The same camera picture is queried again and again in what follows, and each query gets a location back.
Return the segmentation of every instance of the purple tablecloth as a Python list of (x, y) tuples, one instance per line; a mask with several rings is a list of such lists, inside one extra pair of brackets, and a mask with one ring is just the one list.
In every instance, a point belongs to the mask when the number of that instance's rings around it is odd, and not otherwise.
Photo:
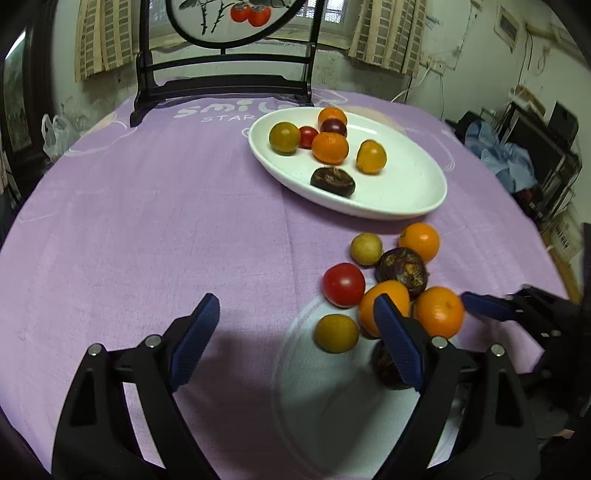
[[(315, 100), (392, 124), (443, 168), (448, 197), (426, 218), (441, 234), (431, 285), (503, 295), (531, 283), (563, 294), (534, 225), (448, 127), (364, 95), (319, 89)], [(319, 295), (327, 267), (348, 260), (357, 233), (376, 232), (391, 248), (405, 223), (334, 213), (267, 174), (248, 128), (286, 106), (272, 98), (169, 102), (130, 128), (127, 101), (58, 161), (19, 213), (0, 254), (0, 404), (46, 467), (86, 348), (136, 345), (212, 292), (219, 327), (176, 394), (189, 428), (224, 480), (312, 476), (276, 428), (281, 343)], [(483, 349), (492, 338), (519, 371), (540, 354), (517, 325), (493, 331), (471, 317), (457, 341)], [(137, 399), (130, 410), (146, 457), (157, 461)]]

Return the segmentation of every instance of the metal bolt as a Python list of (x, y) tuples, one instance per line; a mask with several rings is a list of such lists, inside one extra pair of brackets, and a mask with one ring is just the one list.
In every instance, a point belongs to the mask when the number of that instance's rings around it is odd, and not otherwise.
[(160, 335), (150, 335), (145, 340), (146, 346), (149, 346), (150, 348), (157, 347), (161, 343), (162, 343), (162, 337)]
[(431, 345), (435, 348), (445, 348), (447, 347), (447, 340), (443, 337), (433, 337), (431, 339)]
[(491, 352), (495, 356), (505, 355), (505, 349), (503, 348), (502, 345), (499, 345), (498, 343), (495, 343), (493, 346), (491, 346)]
[(88, 354), (92, 355), (92, 356), (97, 356), (100, 351), (102, 350), (102, 346), (100, 345), (100, 343), (93, 343), (92, 345), (90, 345), (88, 347)]

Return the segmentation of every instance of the dark red tomato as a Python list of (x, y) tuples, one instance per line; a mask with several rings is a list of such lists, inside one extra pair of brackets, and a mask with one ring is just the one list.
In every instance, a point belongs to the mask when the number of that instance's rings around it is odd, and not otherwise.
[(230, 9), (230, 17), (235, 22), (241, 23), (248, 19), (248, 15), (251, 13), (251, 6), (240, 2), (239, 4), (235, 4)]
[(353, 307), (365, 293), (365, 277), (352, 263), (330, 267), (322, 277), (322, 293), (337, 307)]
[(314, 127), (300, 127), (300, 148), (311, 149), (312, 140), (318, 135), (318, 130)]
[(347, 137), (347, 127), (338, 118), (328, 118), (320, 126), (321, 132), (332, 132)]
[(253, 27), (262, 27), (271, 18), (271, 8), (263, 5), (256, 5), (251, 8), (248, 15), (248, 22)]

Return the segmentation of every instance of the yellow-green fruit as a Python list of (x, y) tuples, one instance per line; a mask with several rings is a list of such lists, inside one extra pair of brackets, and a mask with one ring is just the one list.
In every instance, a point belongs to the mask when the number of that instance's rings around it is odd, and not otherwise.
[(279, 122), (269, 132), (269, 143), (277, 153), (292, 154), (300, 145), (300, 129), (290, 122)]
[(359, 328), (353, 319), (346, 315), (325, 315), (316, 324), (314, 340), (328, 353), (348, 352), (357, 345)]
[(359, 265), (375, 265), (382, 256), (382, 241), (375, 233), (362, 233), (353, 238), (350, 254)]

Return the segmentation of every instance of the plastic bag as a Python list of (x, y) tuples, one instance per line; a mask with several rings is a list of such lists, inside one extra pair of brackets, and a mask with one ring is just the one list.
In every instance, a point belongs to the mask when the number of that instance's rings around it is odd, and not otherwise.
[(72, 124), (62, 115), (53, 117), (53, 122), (49, 115), (43, 115), (41, 134), (43, 136), (43, 151), (52, 163), (55, 163), (80, 138)]

